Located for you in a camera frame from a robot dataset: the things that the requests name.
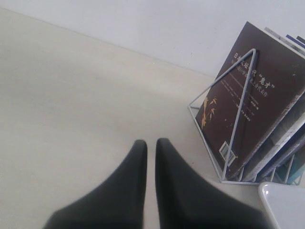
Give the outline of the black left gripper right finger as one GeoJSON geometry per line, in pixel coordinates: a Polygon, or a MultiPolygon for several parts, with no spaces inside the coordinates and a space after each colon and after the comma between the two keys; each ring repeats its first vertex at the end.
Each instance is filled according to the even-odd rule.
{"type": "Polygon", "coordinates": [[[155,188],[162,229],[269,229],[263,213],[197,174],[167,138],[156,143],[155,188]]]}

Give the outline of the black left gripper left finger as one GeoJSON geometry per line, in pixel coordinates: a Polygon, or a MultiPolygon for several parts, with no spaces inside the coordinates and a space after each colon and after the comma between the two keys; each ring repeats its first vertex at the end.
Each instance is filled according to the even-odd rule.
{"type": "Polygon", "coordinates": [[[141,229],[147,180],[147,144],[136,140],[98,187],[55,211],[46,229],[141,229]]]}

